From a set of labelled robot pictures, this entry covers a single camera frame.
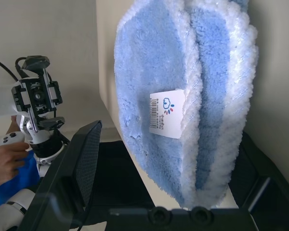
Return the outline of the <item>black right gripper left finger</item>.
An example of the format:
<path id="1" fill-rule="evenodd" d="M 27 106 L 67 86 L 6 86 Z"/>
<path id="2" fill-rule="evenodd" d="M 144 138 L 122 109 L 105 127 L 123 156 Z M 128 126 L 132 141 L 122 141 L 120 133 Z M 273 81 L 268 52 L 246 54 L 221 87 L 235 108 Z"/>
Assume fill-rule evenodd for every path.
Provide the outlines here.
<path id="1" fill-rule="evenodd" d="M 51 164 L 21 224 L 22 231 L 81 230 L 92 206 L 101 121 L 81 127 Z"/>

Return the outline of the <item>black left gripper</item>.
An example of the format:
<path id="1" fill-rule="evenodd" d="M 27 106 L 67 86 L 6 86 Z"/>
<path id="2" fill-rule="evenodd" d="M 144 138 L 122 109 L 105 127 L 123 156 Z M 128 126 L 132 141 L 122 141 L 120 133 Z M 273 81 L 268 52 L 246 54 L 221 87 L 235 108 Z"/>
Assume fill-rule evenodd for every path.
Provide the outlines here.
<path id="1" fill-rule="evenodd" d="M 49 65 L 50 60 L 46 56 L 32 55 L 25 58 L 23 69 L 35 70 L 38 77 L 23 78 L 12 88 L 15 110 L 20 114 L 39 120 L 47 113 L 56 111 L 56 107 L 63 102 L 58 82 L 51 80 L 46 71 Z M 64 124 L 63 117 L 54 117 L 41 120 L 39 128 L 53 131 Z"/>

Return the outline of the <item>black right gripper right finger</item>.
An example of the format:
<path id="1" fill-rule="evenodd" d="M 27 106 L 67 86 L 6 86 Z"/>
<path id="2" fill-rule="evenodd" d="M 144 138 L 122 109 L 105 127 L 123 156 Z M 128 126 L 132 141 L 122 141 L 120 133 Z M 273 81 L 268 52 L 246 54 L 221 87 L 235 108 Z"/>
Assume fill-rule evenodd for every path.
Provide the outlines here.
<path id="1" fill-rule="evenodd" d="M 243 133 L 231 176 L 231 193 L 260 231 L 289 231 L 289 183 L 277 166 Z"/>

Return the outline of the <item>bystander bare hand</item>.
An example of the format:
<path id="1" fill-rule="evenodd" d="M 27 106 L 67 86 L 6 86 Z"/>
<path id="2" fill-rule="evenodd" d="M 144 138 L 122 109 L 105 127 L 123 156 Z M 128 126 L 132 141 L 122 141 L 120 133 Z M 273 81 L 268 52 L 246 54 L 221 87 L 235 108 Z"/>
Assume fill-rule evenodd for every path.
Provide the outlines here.
<path id="1" fill-rule="evenodd" d="M 26 142 L 0 146 L 0 186 L 17 176 L 18 169 L 25 165 L 28 148 Z"/>

